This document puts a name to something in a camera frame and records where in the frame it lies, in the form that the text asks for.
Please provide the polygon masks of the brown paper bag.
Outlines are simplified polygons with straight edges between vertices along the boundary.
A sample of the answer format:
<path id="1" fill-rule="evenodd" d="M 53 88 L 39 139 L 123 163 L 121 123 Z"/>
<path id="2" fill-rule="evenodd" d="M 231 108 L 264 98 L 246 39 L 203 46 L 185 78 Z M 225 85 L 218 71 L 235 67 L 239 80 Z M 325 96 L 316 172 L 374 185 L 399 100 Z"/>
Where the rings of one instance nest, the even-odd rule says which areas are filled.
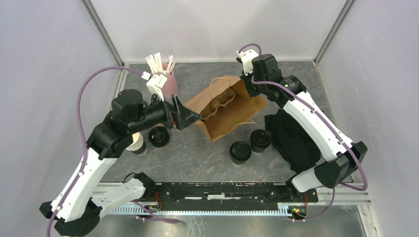
<path id="1" fill-rule="evenodd" d="M 195 122 L 210 141 L 216 141 L 240 125 L 253 123 L 252 117 L 266 107 L 262 96 L 249 97 L 244 82 L 237 76 L 223 76 L 212 80 L 210 85 L 189 99 L 185 106 L 200 114 L 202 109 L 217 95 L 231 88 L 236 97 L 226 107 L 219 108 L 208 120 Z"/>

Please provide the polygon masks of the black plastic cup lid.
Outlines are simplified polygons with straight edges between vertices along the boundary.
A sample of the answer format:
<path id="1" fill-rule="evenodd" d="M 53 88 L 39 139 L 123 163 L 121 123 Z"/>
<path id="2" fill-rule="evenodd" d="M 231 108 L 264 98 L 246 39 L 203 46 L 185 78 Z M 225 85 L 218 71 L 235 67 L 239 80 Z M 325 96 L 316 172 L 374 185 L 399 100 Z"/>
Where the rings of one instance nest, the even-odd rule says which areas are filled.
<path id="1" fill-rule="evenodd" d="M 250 144 L 258 146 L 267 146 L 271 144 L 270 134 L 263 129 L 257 129 L 250 135 Z"/>
<path id="2" fill-rule="evenodd" d="M 244 141 L 236 141 L 230 146 L 229 154 L 230 156 L 251 156 L 251 148 Z"/>

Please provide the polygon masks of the black paper coffee cup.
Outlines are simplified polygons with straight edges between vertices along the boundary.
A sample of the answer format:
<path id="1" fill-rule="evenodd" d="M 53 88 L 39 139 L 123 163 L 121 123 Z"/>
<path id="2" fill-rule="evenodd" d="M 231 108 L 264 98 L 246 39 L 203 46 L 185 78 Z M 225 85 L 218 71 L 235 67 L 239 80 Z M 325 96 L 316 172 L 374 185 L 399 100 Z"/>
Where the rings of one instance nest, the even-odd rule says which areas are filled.
<path id="1" fill-rule="evenodd" d="M 251 156 L 235 156 L 231 155 L 231 160 L 235 165 L 242 165 L 246 163 Z"/>
<path id="2" fill-rule="evenodd" d="M 267 145 L 267 146 L 258 146 L 258 145 L 255 145 L 255 144 L 250 144 L 251 151 L 254 154 L 261 154 L 261 153 L 263 153 L 269 146 L 270 145 Z"/>

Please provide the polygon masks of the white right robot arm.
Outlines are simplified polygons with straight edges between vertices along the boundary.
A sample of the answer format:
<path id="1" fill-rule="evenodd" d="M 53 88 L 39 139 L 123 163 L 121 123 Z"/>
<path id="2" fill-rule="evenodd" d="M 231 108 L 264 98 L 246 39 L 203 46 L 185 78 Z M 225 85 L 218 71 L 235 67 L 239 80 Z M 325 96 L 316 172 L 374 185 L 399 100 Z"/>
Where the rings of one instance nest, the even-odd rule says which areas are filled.
<path id="1" fill-rule="evenodd" d="M 319 109 L 303 83 L 295 76 L 284 77 L 272 54 L 258 54 L 254 50 L 237 51 L 237 61 L 243 65 L 241 79 L 251 97 L 264 94 L 280 109 L 289 114 L 314 141 L 325 159 L 320 165 L 311 167 L 291 179 L 286 186 L 286 197 L 299 201 L 305 192 L 317 187 L 332 189 L 343 180 L 359 171 L 363 187 L 368 181 L 361 162 L 368 148 L 353 142 L 344 135 Z"/>

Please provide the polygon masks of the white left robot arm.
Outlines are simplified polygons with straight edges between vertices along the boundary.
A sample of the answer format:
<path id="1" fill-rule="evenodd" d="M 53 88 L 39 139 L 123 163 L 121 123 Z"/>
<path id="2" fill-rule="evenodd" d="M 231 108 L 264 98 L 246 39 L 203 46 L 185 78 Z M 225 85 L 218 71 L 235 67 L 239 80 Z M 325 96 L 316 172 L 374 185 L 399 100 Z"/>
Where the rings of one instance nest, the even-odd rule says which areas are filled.
<path id="1" fill-rule="evenodd" d="M 40 212 L 49 219 L 50 228 L 61 236 L 83 237 L 119 206 L 137 199 L 150 201 L 155 196 L 155 182 L 144 173 L 101 195 L 93 192 L 123 151 L 134 144 L 134 134 L 158 124 L 183 130 L 200 120 L 201 116 L 182 105 L 176 95 L 171 98 L 167 102 L 153 95 L 151 102 L 146 102 L 135 89 L 118 94 L 105 119 L 82 139 L 84 154 L 65 189 L 55 200 L 41 204 Z"/>

